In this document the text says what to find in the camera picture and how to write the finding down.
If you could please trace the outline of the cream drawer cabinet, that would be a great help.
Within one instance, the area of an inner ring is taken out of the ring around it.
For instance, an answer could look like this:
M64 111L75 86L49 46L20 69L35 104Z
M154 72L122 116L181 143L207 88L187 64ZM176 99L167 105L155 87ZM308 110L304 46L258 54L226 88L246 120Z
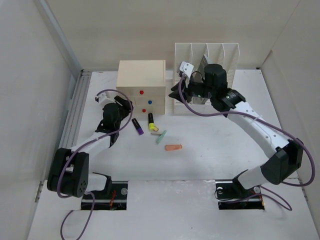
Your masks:
M136 114L166 112L166 61L121 60L116 89L128 96Z

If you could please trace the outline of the grey setup guide booklet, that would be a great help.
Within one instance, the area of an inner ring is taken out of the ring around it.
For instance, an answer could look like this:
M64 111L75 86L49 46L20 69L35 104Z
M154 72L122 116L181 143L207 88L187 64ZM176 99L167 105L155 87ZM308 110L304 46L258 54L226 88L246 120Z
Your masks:
M203 57L201 58L201 61L199 63L197 70L204 75L205 74L204 68L209 64L213 64L213 62L212 60L210 60L207 54L204 54Z

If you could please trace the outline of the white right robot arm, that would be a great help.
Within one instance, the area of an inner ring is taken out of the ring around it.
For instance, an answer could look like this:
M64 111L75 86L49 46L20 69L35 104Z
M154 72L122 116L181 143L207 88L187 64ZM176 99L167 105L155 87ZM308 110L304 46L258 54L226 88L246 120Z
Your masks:
M181 103L189 103L193 98L210 100L216 111L244 130L268 157L264 164L233 178L231 190L235 196L243 197L265 183L279 185L301 167L302 146L264 124L246 98L228 87L227 72L220 64L206 65L199 82L194 80L194 73L193 65L183 61L179 67L180 81L171 88L169 97Z

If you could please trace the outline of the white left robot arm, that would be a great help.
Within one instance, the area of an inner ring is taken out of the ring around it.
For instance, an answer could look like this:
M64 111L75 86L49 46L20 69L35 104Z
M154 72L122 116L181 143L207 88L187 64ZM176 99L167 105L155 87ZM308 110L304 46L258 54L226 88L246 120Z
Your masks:
M71 148L59 148L50 166L47 189L56 192L61 198L80 198L85 193L95 192L100 198L107 198L112 192L110 176L90 172L90 163L104 150L111 148L118 140L126 117L132 117L133 104L125 95L115 96L114 100L102 108L102 120L96 130L83 143Z

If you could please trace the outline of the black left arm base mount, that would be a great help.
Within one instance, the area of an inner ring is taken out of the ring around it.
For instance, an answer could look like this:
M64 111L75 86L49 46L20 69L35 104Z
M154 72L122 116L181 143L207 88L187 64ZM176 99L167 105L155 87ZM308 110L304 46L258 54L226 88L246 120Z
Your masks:
M91 173L86 191L94 195L93 210L124 211L127 209L128 187L127 181L113 181L109 175Z

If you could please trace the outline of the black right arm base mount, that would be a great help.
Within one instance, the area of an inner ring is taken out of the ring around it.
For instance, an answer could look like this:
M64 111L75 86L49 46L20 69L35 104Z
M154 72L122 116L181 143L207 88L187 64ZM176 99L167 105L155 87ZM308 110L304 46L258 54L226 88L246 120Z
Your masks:
M219 210L264 210L261 188L254 186L244 189L232 179L215 181L214 196Z

